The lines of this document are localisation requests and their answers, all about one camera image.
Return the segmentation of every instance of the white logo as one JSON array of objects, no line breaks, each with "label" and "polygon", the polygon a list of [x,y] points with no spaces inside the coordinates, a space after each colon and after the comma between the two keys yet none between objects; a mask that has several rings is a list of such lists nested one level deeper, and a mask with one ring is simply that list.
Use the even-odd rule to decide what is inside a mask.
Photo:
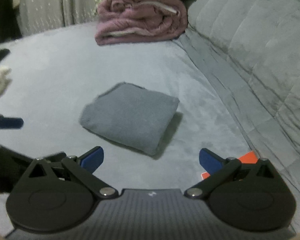
[{"label": "white logo", "polygon": [[155,193],[155,192],[153,191],[153,192],[149,192],[148,195],[149,195],[150,197],[155,197],[155,196],[157,195],[157,193]]}]

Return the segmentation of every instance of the pink blanket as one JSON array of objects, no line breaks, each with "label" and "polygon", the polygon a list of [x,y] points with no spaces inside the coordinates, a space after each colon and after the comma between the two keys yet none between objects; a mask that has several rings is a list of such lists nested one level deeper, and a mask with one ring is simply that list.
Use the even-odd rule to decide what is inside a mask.
[{"label": "pink blanket", "polygon": [[99,45],[173,39],[188,24],[180,0],[103,0],[98,14],[95,39]]}]

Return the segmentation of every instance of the mattress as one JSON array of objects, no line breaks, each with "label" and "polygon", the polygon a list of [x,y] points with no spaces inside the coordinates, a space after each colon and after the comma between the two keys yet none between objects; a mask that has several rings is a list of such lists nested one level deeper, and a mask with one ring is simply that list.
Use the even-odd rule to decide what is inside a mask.
[{"label": "mattress", "polygon": [[[0,143],[30,157],[64,151],[105,151],[94,175],[117,188],[180,188],[201,180],[199,150],[223,157],[250,150],[208,80],[178,41],[98,46],[95,24],[48,31],[4,44],[11,54],[12,83],[0,98],[0,114],[24,119],[21,130],[0,130]],[[79,124],[83,107],[118,82],[179,98],[159,153],[141,152],[94,135]],[[0,233],[12,229],[0,195]]]}]

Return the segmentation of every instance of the gray curtain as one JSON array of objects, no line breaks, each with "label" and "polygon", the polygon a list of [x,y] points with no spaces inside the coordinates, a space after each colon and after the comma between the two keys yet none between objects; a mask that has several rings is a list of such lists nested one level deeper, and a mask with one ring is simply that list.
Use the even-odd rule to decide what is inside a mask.
[{"label": "gray curtain", "polygon": [[23,36],[91,22],[94,0],[21,0],[18,23]]}]

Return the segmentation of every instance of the ribbed gray panel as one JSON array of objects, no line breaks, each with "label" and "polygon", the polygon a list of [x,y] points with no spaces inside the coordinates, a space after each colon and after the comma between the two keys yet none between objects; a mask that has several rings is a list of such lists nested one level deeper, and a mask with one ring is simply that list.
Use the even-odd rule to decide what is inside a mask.
[{"label": "ribbed gray panel", "polygon": [[244,232],[217,219],[205,202],[184,197],[179,189],[125,190],[100,202],[81,225],[57,234],[16,230],[8,240],[286,240],[287,229]]}]

